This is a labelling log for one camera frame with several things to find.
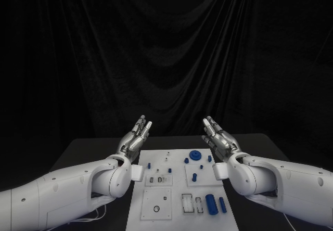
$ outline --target table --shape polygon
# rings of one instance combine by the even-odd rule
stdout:
[[[265,158],[288,161],[286,156],[275,146],[270,139],[263,134],[236,134],[240,149],[250,155]],[[60,168],[87,163],[105,159],[113,154],[120,138],[96,138],[76,139],[68,144],[60,158],[57,159],[50,171]],[[141,149],[195,149],[208,148],[200,136],[172,136],[172,137],[148,137]],[[61,225],[54,231],[123,231],[126,228],[126,218],[129,211],[130,192],[133,182],[129,184],[125,195],[106,204],[106,214],[102,219],[92,222],[74,222]],[[223,187],[229,199],[234,220],[239,231],[288,231],[292,230],[283,215],[266,208],[265,206],[249,201],[240,196],[230,185],[229,180],[223,180]],[[99,214],[103,213],[103,207],[97,209]],[[94,212],[84,217],[93,218]],[[292,227],[296,231],[327,231],[328,228],[319,227],[290,216],[288,216]]]

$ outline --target black curtain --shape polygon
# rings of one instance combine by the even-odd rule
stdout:
[[[73,139],[120,137],[142,114],[149,136],[200,135],[211,116],[329,168],[329,2],[156,2],[7,2],[2,189],[47,172]]]

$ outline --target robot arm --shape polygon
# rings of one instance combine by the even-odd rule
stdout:
[[[143,115],[105,160],[58,169],[0,192],[0,231],[34,231],[68,223],[120,197],[143,168],[130,165],[148,137]]]
[[[322,226],[333,226],[333,173],[314,166],[250,156],[213,119],[203,119],[203,140],[223,163],[213,165],[217,180],[229,178],[247,200]]]

